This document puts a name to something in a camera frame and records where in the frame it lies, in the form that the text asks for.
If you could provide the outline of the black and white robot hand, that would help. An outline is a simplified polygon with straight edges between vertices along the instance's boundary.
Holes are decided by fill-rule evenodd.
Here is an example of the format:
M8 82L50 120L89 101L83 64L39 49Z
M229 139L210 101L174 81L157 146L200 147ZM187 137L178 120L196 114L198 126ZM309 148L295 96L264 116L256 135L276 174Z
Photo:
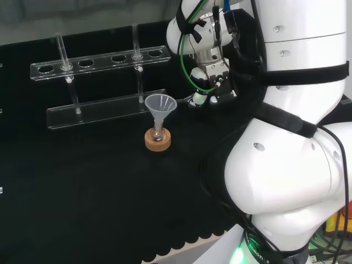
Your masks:
M206 102L217 106L237 97L227 67L229 60L223 57L221 48L206 49L191 56L196 67L192 69L190 79L197 86L188 100L191 107L201 107Z

